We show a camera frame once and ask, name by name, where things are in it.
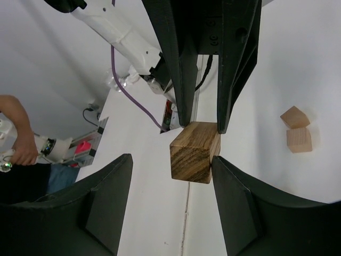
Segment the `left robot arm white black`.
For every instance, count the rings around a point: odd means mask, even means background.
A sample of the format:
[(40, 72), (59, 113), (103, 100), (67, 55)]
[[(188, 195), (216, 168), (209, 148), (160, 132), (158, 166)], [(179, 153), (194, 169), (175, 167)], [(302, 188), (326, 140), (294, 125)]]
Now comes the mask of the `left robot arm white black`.
[(182, 127), (192, 115), (198, 56), (218, 56), (217, 131), (227, 131), (233, 106), (257, 64), (262, 1), (144, 1), (158, 47), (111, 1), (48, 4), (87, 24), (146, 81), (162, 89), (172, 85)]

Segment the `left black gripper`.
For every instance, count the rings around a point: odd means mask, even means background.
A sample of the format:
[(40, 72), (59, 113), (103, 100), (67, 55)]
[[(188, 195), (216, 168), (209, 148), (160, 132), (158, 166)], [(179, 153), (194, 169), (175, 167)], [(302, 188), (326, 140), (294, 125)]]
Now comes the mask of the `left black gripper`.
[(262, 1), (143, 1), (173, 82), (180, 126), (190, 123), (198, 54), (218, 55), (217, 130), (258, 57)]

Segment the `long dark wood block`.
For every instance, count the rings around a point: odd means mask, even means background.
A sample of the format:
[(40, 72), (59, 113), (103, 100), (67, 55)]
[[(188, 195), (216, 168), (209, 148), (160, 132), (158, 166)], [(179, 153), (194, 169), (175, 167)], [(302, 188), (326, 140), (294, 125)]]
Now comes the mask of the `long dark wood block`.
[(191, 122), (170, 143), (169, 149), (172, 179), (209, 184), (212, 159), (221, 150), (217, 124)]

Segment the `operator hand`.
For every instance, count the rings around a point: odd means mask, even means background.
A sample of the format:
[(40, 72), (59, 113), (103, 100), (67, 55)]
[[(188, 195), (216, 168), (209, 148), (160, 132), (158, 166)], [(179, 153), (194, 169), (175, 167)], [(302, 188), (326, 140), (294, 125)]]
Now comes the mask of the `operator hand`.
[(17, 138), (12, 149), (13, 165), (34, 165), (38, 157), (34, 132), (26, 110), (20, 101), (12, 95), (1, 95), (1, 113), (5, 115), (17, 130)]

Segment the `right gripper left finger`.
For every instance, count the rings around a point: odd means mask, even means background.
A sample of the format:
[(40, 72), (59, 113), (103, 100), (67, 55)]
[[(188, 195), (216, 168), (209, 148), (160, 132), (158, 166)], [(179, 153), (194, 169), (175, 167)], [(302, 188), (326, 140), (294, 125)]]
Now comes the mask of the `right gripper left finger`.
[(133, 159), (33, 202), (1, 205), (1, 255), (116, 255)]

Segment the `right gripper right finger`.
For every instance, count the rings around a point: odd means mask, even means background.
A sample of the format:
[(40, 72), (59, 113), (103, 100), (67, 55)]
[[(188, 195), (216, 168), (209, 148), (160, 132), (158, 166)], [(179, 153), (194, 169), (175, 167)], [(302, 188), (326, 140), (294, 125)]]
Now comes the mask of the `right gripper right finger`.
[(340, 255), (340, 202), (289, 194), (221, 156), (212, 174), (228, 255)]

